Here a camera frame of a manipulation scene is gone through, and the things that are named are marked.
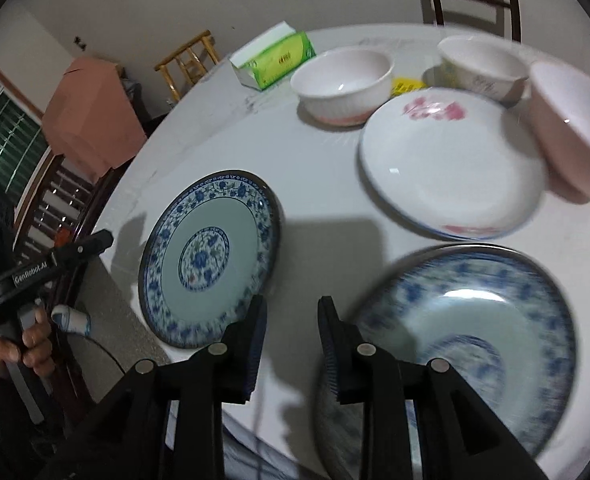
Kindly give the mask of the white bowl with Dog text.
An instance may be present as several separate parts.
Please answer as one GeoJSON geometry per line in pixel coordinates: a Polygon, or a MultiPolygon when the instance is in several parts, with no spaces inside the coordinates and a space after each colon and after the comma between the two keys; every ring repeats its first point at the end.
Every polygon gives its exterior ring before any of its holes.
{"type": "Polygon", "coordinates": [[[474,36],[444,38],[437,49],[441,78],[448,86],[480,94],[506,107],[522,99],[529,70],[509,50],[474,36]]]}

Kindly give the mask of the green tissue box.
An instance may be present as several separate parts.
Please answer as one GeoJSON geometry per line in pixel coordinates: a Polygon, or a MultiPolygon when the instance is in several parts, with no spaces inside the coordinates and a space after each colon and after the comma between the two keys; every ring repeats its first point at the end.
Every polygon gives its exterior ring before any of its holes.
{"type": "Polygon", "coordinates": [[[242,86],[263,91],[315,56],[307,34],[281,22],[232,53],[229,61],[242,86]]]}

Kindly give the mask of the bamboo chair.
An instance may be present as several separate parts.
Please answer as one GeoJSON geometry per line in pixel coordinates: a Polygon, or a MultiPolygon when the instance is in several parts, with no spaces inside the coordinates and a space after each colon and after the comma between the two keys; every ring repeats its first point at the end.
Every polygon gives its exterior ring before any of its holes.
{"type": "Polygon", "coordinates": [[[170,92],[170,99],[178,103],[184,93],[206,77],[221,61],[216,50],[215,38],[209,29],[203,30],[185,44],[173,50],[154,66],[170,92]],[[181,84],[173,78],[171,68],[176,66],[183,78],[181,84]]]}

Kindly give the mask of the large pink bowl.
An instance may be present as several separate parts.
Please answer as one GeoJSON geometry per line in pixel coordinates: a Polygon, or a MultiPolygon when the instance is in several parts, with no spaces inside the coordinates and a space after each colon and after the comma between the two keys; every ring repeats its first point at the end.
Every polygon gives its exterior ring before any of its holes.
{"type": "Polygon", "coordinates": [[[567,64],[530,66],[529,117],[546,159],[590,197],[590,76],[567,64]]]}

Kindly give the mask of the small blue floral plate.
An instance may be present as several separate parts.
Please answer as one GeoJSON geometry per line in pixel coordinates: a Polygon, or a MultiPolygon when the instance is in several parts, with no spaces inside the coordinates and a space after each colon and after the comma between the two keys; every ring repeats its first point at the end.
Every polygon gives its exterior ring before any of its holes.
{"type": "Polygon", "coordinates": [[[173,348],[219,340],[265,289],[280,237],[279,203],[260,177],[223,170],[195,181],[163,211],[143,249],[146,325],[173,348]]]}

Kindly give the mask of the pink cloth on chair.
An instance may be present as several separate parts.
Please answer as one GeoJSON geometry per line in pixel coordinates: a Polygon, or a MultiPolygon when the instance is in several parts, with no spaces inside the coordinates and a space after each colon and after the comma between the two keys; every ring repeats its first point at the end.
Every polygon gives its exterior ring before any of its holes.
{"type": "Polygon", "coordinates": [[[92,183],[146,144],[117,65],[98,58],[74,59],[42,116],[41,129],[51,151],[92,183]]]}

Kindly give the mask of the white ribbed bowl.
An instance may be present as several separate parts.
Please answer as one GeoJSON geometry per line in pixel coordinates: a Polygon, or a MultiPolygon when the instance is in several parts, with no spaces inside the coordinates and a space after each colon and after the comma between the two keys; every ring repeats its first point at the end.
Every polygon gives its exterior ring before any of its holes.
{"type": "Polygon", "coordinates": [[[359,126],[391,98],[394,67],[391,56],[382,50],[339,48],[297,68],[291,87],[317,122],[333,127],[359,126]]]}

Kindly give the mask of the white plate pink roses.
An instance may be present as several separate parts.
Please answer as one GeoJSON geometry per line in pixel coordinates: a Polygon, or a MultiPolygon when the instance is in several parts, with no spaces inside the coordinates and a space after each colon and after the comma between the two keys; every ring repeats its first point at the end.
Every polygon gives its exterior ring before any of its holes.
{"type": "Polygon", "coordinates": [[[391,99],[365,123],[359,159],[391,208],[452,240],[515,232],[548,188],[545,162],[523,122],[463,90],[427,88],[391,99]]]}

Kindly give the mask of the yellow round warning sticker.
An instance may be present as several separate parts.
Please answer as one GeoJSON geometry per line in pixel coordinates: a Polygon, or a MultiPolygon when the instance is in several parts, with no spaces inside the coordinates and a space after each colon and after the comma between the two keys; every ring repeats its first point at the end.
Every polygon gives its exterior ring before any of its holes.
{"type": "Polygon", "coordinates": [[[427,84],[421,80],[396,77],[393,80],[393,86],[391,87],[392,96],[401,96],[403,93],[409,93],[417,90],[421,90],[427,87],[427,84]]]}

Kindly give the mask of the dark wooden chair at left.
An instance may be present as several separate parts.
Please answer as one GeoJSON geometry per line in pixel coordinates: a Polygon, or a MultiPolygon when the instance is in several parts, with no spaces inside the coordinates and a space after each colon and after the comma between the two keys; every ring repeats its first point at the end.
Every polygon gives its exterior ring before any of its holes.
{"type": "Polygon", "coordinates": [[[18,206],[15,259],[27,262],[91,234],[129,166],[125,162],[91,183],[64,156],[48,151],[18,206]]]}

